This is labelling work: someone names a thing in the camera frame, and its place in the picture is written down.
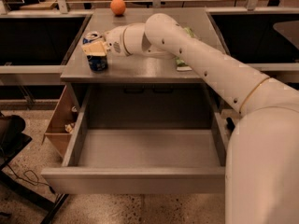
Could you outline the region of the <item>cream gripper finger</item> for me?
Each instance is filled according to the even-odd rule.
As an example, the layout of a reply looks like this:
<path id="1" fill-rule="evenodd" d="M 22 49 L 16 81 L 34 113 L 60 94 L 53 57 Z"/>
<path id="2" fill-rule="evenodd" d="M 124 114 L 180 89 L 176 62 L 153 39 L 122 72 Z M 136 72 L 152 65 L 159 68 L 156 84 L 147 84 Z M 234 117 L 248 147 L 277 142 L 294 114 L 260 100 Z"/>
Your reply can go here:
<path id="1" fill-rule="evenodd" d="M 83 44 L 82 50 L 88 56 L 106 56 L 109 48 L 107 47 L 107 43 L 103 41 L 95 41 L 92 43 Z"/>

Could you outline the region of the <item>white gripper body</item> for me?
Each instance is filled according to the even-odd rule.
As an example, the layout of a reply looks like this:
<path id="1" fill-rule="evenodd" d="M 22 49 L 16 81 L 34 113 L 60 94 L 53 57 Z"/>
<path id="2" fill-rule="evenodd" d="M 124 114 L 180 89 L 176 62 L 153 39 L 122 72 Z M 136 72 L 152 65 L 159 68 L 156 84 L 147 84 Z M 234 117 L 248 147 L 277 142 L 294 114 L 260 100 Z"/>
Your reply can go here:
<path id="1" fill-rule="evenodd" d="M 109 50 L 117 56 L 128 56 L 124 43 L 124 33 L 127 29 L 126 26 L 119 26 L 114 29 L 105 32 L 105 40 Z"/>

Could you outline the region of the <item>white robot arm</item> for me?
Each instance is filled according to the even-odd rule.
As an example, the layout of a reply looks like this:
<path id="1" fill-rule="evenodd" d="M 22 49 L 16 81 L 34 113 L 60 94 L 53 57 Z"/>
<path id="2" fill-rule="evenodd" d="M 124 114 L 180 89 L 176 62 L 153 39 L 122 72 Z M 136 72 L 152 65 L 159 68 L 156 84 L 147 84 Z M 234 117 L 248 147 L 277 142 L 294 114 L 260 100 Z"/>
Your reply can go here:
<path id="1" fill-rule="evenodd" d="M 229 140 L 225 224 L 299 224 L 299 91 L 189 35 L 170 16 L 89 33 L 88 56 L 179 57 L 241 119 Z"/>

